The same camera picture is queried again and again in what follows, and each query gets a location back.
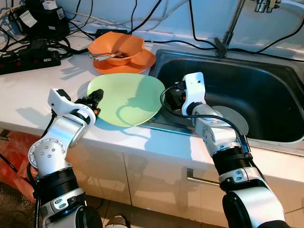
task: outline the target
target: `white countertop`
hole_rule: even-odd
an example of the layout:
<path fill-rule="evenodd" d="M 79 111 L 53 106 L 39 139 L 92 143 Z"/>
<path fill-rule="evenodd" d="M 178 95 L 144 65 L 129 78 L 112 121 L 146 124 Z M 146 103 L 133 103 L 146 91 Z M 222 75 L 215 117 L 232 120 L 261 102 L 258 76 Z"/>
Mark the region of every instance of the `white countertop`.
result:
<path fill-rule="evenodd" d="M 84 38 L 75 37 L 70 40 L 72 47 L 77 49 L 88 43 Z M 153 52 L 159 48 L 154 44 L 146 47 L 152 48 Z M 164 47 L 176 49 L 176 46 Z M 196 49 L 178 47 L 181 51 L 201 53 Z M 251 58 L 248 56 L 231 53 L 228 57 Z M 273 62 L 268 57 L 256 57 L 255 61 Z M 303 64 L 285 60 L 276 60 L 275 63 L 292 66 L 298 75 L 304 72 Z M 1 75 L 0 128 L 41 135 L 51 116 L 47 103 L 49 90 L 63 88 L 72 100 L 76 100 L 86 94 L 88 83 L 98 75 L 100 74 L 94 70 L 86 54 L 64 59 L 56 67 Z M 82 143 L 101 149 L 147 156 L 165 155 L 168 159 L 174 157 L 213 164 L 201 138 L 143 127 L 121 128 L 100 119 L 84 135 Z M 304 183 L 304 158 L 258 148 L 252 148 L 252 154 L 255 163 L 266 176 Z M 216 170 L 214 167 L 211 169 L 212 178 L 216 180 Z"/>

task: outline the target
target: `floor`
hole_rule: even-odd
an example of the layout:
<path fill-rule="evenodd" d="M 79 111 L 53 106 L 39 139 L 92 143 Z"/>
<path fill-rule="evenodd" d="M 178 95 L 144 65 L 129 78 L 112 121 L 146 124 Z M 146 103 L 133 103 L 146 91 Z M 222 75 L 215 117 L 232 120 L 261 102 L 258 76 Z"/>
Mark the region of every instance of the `floor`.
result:
<path fill-rule="evenodd" d="M 101 202 L 101 198 L 93 196 L 87 198 L 88 206 L 97 208 Z M 104 226 L 115 215 L 124 215 L 130 221 L 132 228 L 221 228 L 109 200 L 103 201 L 98 212 Z"/>

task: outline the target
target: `faucet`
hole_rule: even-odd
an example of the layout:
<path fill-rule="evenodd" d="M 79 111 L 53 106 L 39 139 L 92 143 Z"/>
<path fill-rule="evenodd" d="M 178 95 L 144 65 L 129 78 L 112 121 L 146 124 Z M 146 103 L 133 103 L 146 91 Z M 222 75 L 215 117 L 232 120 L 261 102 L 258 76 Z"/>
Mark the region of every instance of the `faucet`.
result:
<path fill-rule="evenodd" d="M 259 13 L 264 13 L 265 10 L 267 13 L 271 13 L 272 9 L 276 9 L 279 8 L 279 3 L 281 3 L 281 0 L 253 0 L 256 1 L 256 8 L 255 8 L 255 12 L 259 12 Z M 219 40 L 219 38 L 215 37 L 214 41 L 215 41 L 215 45 L 217 46 L 217 51 L 216 51 L 216 56 L 218 57 L 226 57 L 227 55 L 227 51 L 228 51 L 228 47 L 229 44 L 231 42 L 231 39 L 233 37 L 233 31 L 234 28 L 237 24 L 239 15 L 241 14 L 241 11 L 243 9 L 245 0 L 240 0 L 238 5 L 237 5 L 237 9 L 234 13 L 232 22 L 229 26 L 228 31 L 225 33 L 223 41 L 221 42 Z"/>

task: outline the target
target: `stainless steel sink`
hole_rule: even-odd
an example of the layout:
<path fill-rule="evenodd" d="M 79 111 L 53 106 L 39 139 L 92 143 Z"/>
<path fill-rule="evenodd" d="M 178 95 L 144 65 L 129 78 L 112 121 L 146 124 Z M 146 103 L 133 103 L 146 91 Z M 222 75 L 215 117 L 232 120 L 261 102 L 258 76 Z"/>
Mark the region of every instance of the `stainless steel sink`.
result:
<path fill-rule="evenodd" d="M 164 49 L 157 51 L 156 59 L 149 75 L 165 87 L 186 74 L 202 72 L 206 102 L 240 113 L 249 126 L 248 138 L 294 142 L 304 137 L 304 86 L 291 67 Z M 172 96 L 178 103 L 179 92 Z M 193 135 L 190 121 L 163 109 L 144 125 Z"/>

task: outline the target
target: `orange plate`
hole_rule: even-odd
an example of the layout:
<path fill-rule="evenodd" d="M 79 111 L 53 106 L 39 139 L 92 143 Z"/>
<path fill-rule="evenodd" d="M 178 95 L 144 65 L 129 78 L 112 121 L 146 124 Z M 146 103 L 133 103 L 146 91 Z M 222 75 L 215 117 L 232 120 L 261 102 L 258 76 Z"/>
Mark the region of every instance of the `orange plate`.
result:
<path fill-rule="evenodd" d="M 123 66 L 114 66 L 112 64 L 107 63 L 106 61 L 94 61 L 94 68 L 102 73 L 102 74 L 114 74 L 114 73 L 141 73 L 155 63 L 156 57 L 155 55 L 143 49 L 142 52 L 131 59 L 131 61 Z"/>

